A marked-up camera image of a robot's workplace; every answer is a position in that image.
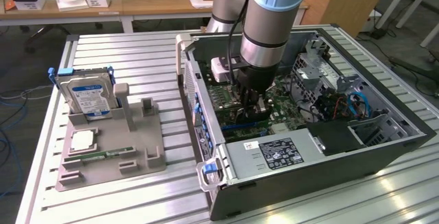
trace blue hard drive label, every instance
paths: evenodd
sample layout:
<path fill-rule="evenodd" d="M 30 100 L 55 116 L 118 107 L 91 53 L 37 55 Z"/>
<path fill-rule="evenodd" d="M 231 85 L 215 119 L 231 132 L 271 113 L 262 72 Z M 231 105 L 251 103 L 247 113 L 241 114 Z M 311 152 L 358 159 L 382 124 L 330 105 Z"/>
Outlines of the blue hard drive label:
<path fill-rule="evenodd" d="M 266 162 L 271 170 L 303 162 L 303 158 L 291 138 L 259 144 Z"/>
<path fill-rule="evenodd" d="M 90 117 L 99 117 L 110 113 L 107 98 L 103 97 L 102 85 L 87 85 L 73 88 L 74 96 L 83 113 Z"/>

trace red wire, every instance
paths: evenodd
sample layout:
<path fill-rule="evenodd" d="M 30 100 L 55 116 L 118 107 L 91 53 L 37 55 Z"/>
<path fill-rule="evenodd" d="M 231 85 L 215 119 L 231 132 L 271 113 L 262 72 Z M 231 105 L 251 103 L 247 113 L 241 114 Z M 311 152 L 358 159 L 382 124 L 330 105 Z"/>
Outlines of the red wire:
<path fill-rule="evenodd" d="M 343 97 L 341 97 L 339 99 L 337 99 L 337 104 L 335 104 L 335 110 L 334 110 L 334 116 L 333 116 L 333 119 L 335 119 L 338 103 L 339 103 L 339 101 L 341 101 L 342 99 L 343 99 Z"/>

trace gray carpet floor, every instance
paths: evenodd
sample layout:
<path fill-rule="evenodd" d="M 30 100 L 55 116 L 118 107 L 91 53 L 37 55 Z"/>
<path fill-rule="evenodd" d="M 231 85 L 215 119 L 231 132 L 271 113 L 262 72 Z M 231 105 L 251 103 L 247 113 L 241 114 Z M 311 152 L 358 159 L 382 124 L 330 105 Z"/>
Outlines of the gray carpet floor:
<path fill-rule="evenodd" d="M 378 10 L 385 11 L 393 0 L 381 0 Z M 403 0 L 398 6 L 394 16 L 398 11 L 406 7 L 410 0 Z M 419 43 L 428 36 L 432 29 L 439 23 L 439 15 L 425 7 L 419 7 L 410 18 L 406 26 L 402 29 L 395 28 L 395 22 L 390 25 L 390 29 L 395 32 L 397 37 L 389 35 L 381 40 L 373 40 L 387 55 L 399 57 L 401 59 L 411 62 L 413 64 L 430 69 L 434 64 L 439 64 L 433 60 L 429 50 L 419 46 Z M 185 19 L 185 20 L 163 20 L 149 21 L 145 23 L 135 23 L 138 31 L 151 30 L 181 30 L 197 29 L 202 26 L 202 19 Z M 73 34 L 99 34 L 99 33 L 122 33 L 123 28 L 119 22 L 103 23 L 105 28 L 98 30 L 94 23 L 69 24 L 66 28 Z M 42 26 L 31 26 L 31 32 L 23 33 L 18 26 L 10 28 L 0 27 L 2 31 L 9 30 L 0 35 L 0 92 L 14 89 L 29 89 L 41 85 L 51 84 L 47 78 L 47 69 L 58 67 L 62 52 L 65 47 L 66 35 L 61 31 L 51 31 L 45 37 L 35 42 L 35 54 L 27 54 L 23 50 L 23 43 L 31 33 L 38 31 Z M 361 34 L 362 38 L 369 38 L 366 34 Z M 361 42 L 371 53 L 389 64 L 386 56 L 379 51 L 378 47 L 371 42 Z M 439 36 L 429 45 L 430 49 L 439 50 Z M 402 69 L 395 68 L 398 75 L 414 85 L 413 74 Z M 419 88 L 425 92 L 434 92 L 436 83 L 419 77 Z M 45 96 L 51 93 L 50 89 L 43 89 L 33 93 L 31 97 Z M 439 106 L 439 100 L 426 96 L 426 98 Z M 25 100 L 15 100 L 13 103 L 21 104 Z M 22 201 L 22 194 L 26 187 L 27 175 L 30 173 L 35 148 L 39 140 L 41 129 L 43 126 L 45 115 L 47 111 L 49 98 L 42 100 L 30 100 L 27 103 L 29 114 L 23 121 L 9 129 L 10 140 L 17 146 L 18 156 L 23 167 L 23 181 L 15 188 L 11 195 L 0 198 L 0 223 L 15 223 L 17 213 Z M 5 120 L 17 110 L 14 106 L 0 105 L 0 120 Z M 0 154 L 0 163 L 6 159 L 6 152 Z M 0 194 L 17 181 L 18 168 L 14 157 L 11 156 L 6 165 L 0 167 Z"/>

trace motherboard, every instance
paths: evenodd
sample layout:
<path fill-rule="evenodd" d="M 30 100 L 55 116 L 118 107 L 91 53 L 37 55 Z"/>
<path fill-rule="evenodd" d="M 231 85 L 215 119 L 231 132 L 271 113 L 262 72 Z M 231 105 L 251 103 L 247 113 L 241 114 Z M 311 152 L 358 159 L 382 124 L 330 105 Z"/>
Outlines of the motherboard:
<path fill-rule="evenodd" d="M 237 124 L 242 104 L 234 86 L 209 85 L 207 88 L 226 142 L 289 132 L 307 122 L 290 97 L 289 80 L 282 76 L 277 77 L 266 93 L 267 102 L 274 108 L 271 117 L 261 122 Z"/>

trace aluminum slotted table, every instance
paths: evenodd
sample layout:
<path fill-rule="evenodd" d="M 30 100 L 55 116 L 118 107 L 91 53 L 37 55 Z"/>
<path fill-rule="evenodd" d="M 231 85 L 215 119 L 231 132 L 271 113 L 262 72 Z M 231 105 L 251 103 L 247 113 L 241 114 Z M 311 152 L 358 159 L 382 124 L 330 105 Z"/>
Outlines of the aluminum slotted table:
<path fill-rule="evenodd" d="M 355 40 L 321 26 L 434 130 L 439 111 Z M 159 103 L 169 167 L 165 172 L 55 190 L 69 106 L 57 88 L 17 223 L 211 223 L 199 187 L 194 151 L 177 82 L 177 35 L 193 31 L 83 35 L 66 43 L 61 67 L 113 65 L 130 101 Z M 343 73 L 351 66 L 331 58 Z M 215 223 L 402 223 L 439 220 L 439 137 L 402 156 L 378 174 Z"/>

